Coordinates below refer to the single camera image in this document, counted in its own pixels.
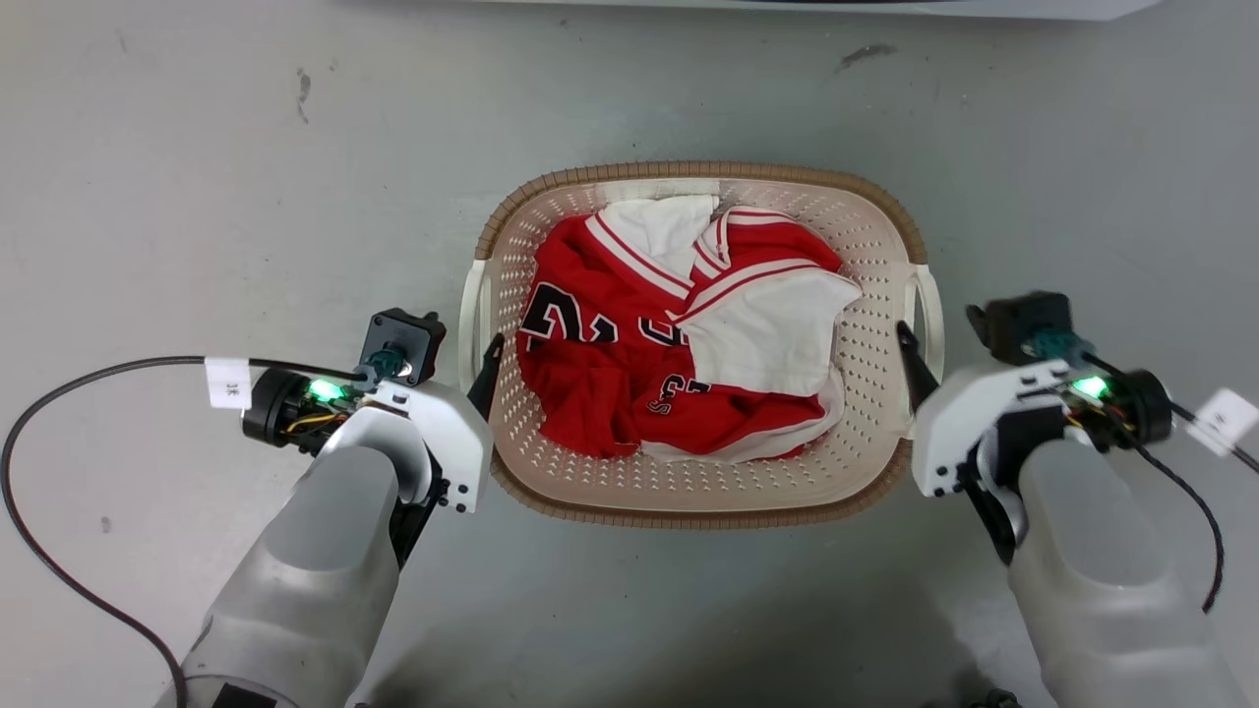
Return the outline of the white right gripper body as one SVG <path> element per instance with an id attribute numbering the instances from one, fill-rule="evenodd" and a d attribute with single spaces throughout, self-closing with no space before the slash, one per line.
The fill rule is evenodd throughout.
<path id="1" fill-rule="evenodd" d="M 1008 412 L 1060 403 L 1058 391 L 1070 377 L 1061 359 L 1030 367 L 988 362 L 947 375 L 917 409 L 912 474 L 919 493 L 953 495 L 961 481 L 956 469 L 968 461 L 986 431 Z"/>

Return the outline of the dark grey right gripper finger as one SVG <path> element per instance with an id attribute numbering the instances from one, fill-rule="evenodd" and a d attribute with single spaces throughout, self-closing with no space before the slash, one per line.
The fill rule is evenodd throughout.
<path id="1" fill-rule="evenodd" d="M 904 320 L 896 323 L 895 331 L 910 412 L 917 414 L 922 404 L 939 389 L 939 380 L 937 375 L 932 374 L 927 359 L 922 355 L 922 345 L 919 345 L 917 333 L 913 333 L 913 329 Z"/>

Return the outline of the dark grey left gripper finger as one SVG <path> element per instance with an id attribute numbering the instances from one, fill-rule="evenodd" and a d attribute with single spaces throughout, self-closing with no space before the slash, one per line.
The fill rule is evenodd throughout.
<path id="1" fill-rule="evenodd" d="M 501 358 L 504 358 L 504 334 L 495 334 L 482 354 L 481 368 L 467 391 L 470 402 L 483 420 L 488 420 L 490 417 L 495 391 L 499 388 L 499 372 Z"/>

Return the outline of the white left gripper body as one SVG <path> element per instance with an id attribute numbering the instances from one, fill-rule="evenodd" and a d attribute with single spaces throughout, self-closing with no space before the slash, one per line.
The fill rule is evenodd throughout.
<path id="1" fill-rule="evenodd" d="M 485 416 L 453 385 L 428 380 L 414 388 L 381 383 L 365 396 L 365 440 L 397 466 L 414 493 L 446 498 L 463 514 L 477 511 L 490 479 L 494 436 Z"/>

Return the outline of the beige perforated plastic laundry basket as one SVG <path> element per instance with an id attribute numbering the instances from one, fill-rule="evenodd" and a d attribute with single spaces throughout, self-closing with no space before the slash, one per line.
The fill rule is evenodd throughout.
<path id="1" fill-rule="evenodd" d="M 768 207 L 815 231 L 862 286 L 836 330 L 845 411 L 827 435 L 788 459 L 742 464 L 598 460 L 541 435 L 540 401 L 522 382 L 515 333 L 534 254 L 564 218 L 624 199 L 718 197 Z M 854 174 L 777 164 L 652 161 L 548 173 L 500 202 L 482 229 L 460 305 L 460 384 L 472 385 L 496 334 L 507 340 L 488 422 L 492 475 L 545 515 L 612 527 L 747 529 L 815 524 L 880 501 L 910 469 L 914 427 L 896 326 L 925 317 L 922 358 L 944 368 L 946 331 L 928 251 L 910 214 Z"/>

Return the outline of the red and white sports jersey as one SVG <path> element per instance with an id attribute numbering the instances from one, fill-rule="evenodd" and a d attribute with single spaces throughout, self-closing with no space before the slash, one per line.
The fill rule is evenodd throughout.
<path id="1" fill-rule="evenodd" d="M 742 464 L 799 454 L 844 416 L 835 328 L 862 287 L 792 215 L 619 202 L 562 220 L 535 263 L 517 367 L 553 443 Z"/>

